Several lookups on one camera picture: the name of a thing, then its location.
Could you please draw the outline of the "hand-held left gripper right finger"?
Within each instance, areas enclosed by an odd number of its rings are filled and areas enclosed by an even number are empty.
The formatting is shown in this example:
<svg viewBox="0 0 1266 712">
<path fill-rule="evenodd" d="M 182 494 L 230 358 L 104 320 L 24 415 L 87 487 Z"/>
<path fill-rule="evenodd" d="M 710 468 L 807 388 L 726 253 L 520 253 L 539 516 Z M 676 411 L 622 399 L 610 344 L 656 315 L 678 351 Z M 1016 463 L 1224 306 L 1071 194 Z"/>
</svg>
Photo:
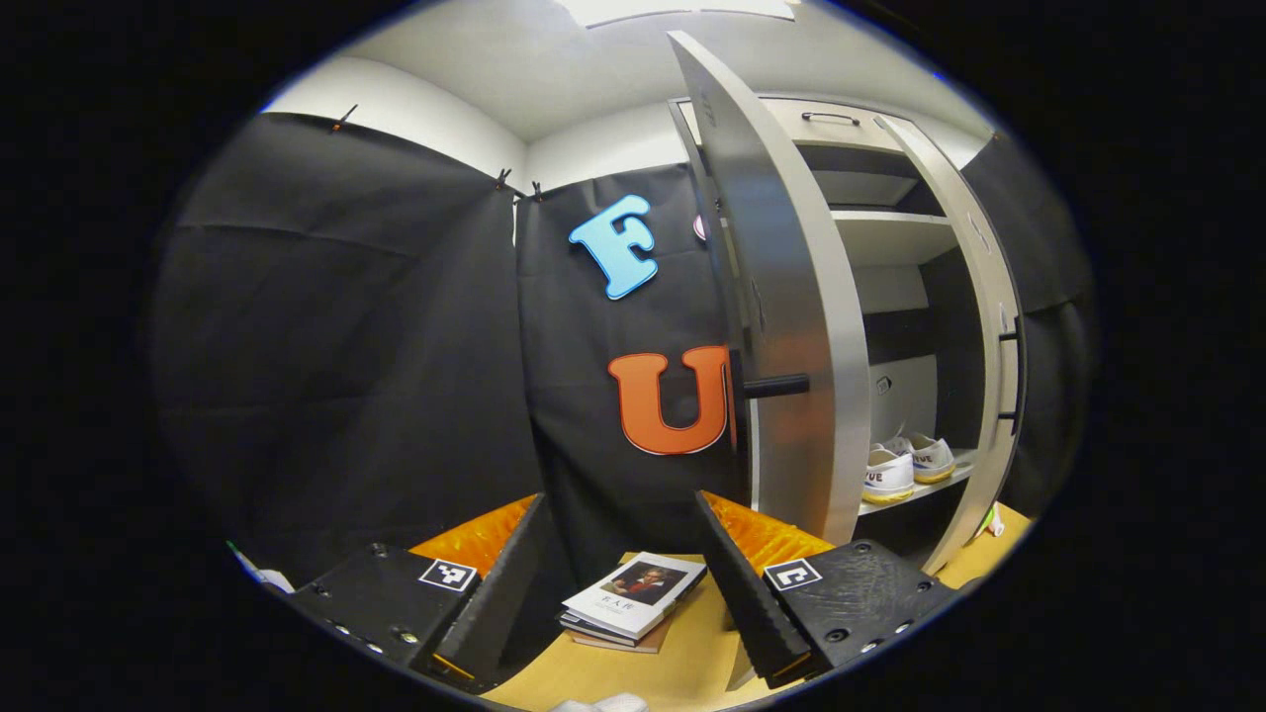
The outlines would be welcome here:
<svg viewBox="0 0 1266 712">
<path fill-rule="evenodd" d="M 706 568 L 771 688 L 857 668 L 960 599 L 876 541 L 832 545 L 714 492 L 695 500 Z"/>
</svg>

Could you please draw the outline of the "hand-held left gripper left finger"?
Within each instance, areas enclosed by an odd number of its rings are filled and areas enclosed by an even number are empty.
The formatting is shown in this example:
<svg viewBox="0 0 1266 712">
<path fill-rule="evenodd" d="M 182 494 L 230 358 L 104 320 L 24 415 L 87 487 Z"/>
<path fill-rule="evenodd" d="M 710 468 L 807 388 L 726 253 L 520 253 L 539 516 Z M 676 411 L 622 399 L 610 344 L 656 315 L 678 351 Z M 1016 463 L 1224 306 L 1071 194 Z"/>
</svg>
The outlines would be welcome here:
<svg viewBox="0 0 1266 712">
<path fill-rule="evenodd" d="M 492 683 L 542 563 L 547 519 L 537 492 L 411 549 L 370 544 L 290 599 L 394 666 Z"/>
</svg>

